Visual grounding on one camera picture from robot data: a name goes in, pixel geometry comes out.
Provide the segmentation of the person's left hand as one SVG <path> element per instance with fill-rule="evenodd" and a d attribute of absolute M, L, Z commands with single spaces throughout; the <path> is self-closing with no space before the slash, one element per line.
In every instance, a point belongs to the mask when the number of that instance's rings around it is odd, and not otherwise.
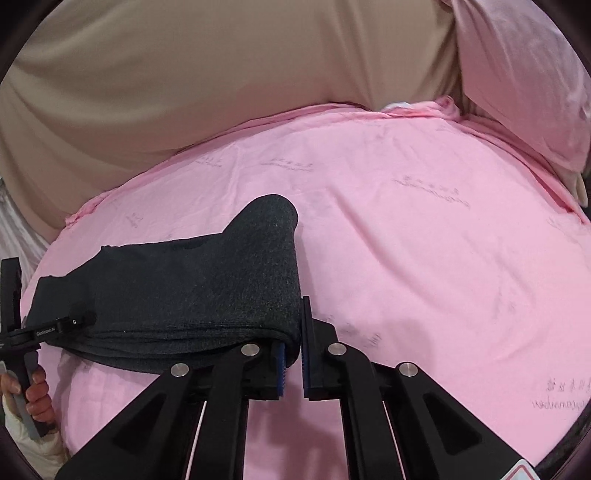
<path fill-rule="evenodd" d="M 4 373 L 1 375 L 1 391 L 6 398 L 6 405 L 8 410 L 16 417 L 20 418 L 16 406 L 15 397 L 21 395 L 21 385 L 18 380 L 13 378 L 10 374 Z M 23 394 L 28 401 L 26 410 L 28 414 L 37 422 L 51 425 L 55 422 L 55 411 L 52 406 L 52 400 L 49 395 L 49 386 L 46 381 L 46 372 L 38 366 L 32 373 L 32 380 L 30 387 Z"/>

